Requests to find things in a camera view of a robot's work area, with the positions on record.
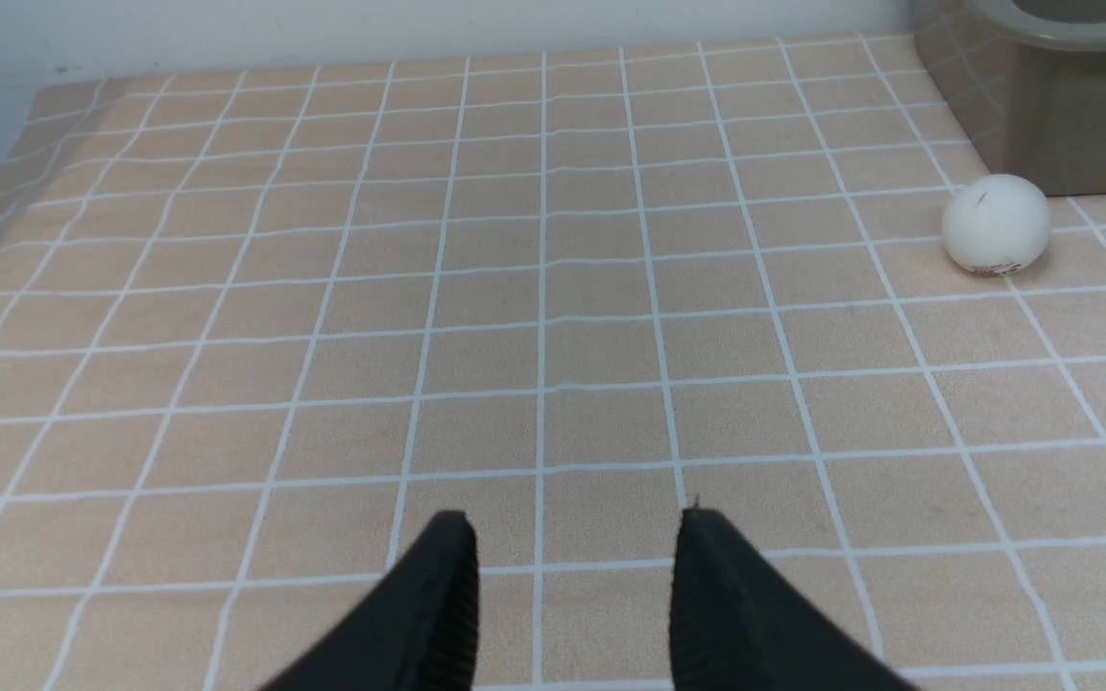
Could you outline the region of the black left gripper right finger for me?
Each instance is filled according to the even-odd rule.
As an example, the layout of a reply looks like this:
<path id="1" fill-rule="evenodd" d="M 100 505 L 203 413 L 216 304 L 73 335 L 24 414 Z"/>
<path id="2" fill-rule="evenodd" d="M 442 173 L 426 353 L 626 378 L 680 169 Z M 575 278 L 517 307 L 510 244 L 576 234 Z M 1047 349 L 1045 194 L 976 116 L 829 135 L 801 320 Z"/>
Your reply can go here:
<path id="1" fill-rule="evenodd" d="M 912 690 L 795 589 L 726 515 L 682 512 L 670 598 L 676 690 Z"/>

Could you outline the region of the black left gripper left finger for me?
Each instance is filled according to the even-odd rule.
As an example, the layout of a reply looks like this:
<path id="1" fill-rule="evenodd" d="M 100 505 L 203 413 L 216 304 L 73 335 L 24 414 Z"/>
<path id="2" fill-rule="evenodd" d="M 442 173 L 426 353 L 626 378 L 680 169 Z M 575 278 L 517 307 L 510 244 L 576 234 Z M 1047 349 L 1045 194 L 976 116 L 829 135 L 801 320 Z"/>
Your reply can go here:
<path id="1" fill-rule="evenodd" d="M 479 652 L 477 533 L 436 512 L 380 582 L 265 690 L 469 690 Z"/>

